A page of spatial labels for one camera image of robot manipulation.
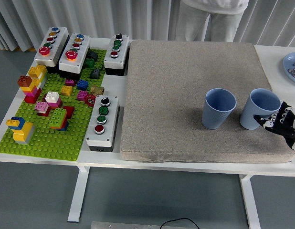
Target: blue plastic cup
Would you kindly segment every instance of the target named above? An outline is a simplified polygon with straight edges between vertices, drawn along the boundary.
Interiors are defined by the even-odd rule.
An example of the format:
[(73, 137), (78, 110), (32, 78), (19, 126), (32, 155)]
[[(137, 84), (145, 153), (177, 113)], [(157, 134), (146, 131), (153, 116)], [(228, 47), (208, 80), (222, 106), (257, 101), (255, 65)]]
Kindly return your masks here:
[(234, 95), (222, 88), (207, 92), (202, 115), (202, 124), (211, 130), (217, 129), (237, 105)]
[(281, 106), (280, 99), (270, 90), (257, 88), (250, 93), (240, 117), (240, 124), (248, 129), (254, 130), (259, 124), (253, 118), (260, 115), (262, 118), (270, 117)]

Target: gray cushion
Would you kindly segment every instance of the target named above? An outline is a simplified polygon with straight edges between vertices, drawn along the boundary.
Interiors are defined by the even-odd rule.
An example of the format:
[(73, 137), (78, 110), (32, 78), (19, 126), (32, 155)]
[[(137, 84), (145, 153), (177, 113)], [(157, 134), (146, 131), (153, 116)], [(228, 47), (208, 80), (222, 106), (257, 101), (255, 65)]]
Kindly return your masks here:
[[(217, 130), (201, 124), (205, 94), (225, 88), (237, 106)], [(283, 137), (239, 118), (251, 90), (270, 89), (252, 44), (133, 41), (121, 154), (125, 160), (278, 163), (295, 155)]]

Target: black cable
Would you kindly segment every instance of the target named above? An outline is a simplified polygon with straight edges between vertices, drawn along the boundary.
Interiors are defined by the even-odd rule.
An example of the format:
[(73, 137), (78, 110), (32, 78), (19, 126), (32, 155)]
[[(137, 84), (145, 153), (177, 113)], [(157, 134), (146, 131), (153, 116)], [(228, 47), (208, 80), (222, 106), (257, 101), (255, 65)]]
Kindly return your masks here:
[(160, 228), (159, 229), (161, 229), (162, 228), (162, 226), (163, 225), (165, 225), (166, 223), (169, 223), (169, 222), (173, 222), (173, 221), (177, 221), (177, 220), (181, 220), (181, 219), (187, 219), (187, 220), (190, 220), (192, 223), (194, 223), (194, 225), (198, 228), (198, 229), (200, 229), (199, 228), (199, 226), (197, 226), (196, 225), (196, 223), (195, 222), (193, 222), (191, 219), (189, 219), (189, 218), (179, 218), (179, 219), (173, 219), (173, 220), (169, 220), (169, 221), (167, 221), (167, 222), (164, 222), (161, 226), (160, 226)]

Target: gray floor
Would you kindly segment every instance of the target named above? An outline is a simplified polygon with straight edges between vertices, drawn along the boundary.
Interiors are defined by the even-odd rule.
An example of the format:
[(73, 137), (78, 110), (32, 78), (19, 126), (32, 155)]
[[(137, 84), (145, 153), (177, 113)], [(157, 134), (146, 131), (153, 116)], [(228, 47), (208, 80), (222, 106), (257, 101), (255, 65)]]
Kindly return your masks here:
[[(32, 52), (0, 51), (0, 123)], [(89, 229), (92, 221), (247, 228), (237, 175), (91, 168), (80, 222), (67, 222), (78, 169), (0, 162), (0, 229)], [(262, 229), (295, 228), (295, 177), (252, 178)], [(192, 227), (186, 221), (172, 223)]]

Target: plate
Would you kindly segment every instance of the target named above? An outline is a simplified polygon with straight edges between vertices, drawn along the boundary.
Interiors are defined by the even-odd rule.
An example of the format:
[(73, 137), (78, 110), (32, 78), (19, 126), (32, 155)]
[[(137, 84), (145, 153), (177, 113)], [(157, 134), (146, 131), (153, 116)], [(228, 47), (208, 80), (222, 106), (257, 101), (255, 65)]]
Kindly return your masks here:
[(283, 59), (283, 67), (284, 72), (291, 80), (295, 82), (295, 76), (293, 76), (291, 73), (289, 73), (289, 69), (293, 72), (295, 72), (295, 52), (292, 52), (290, 54), (287, 54)]

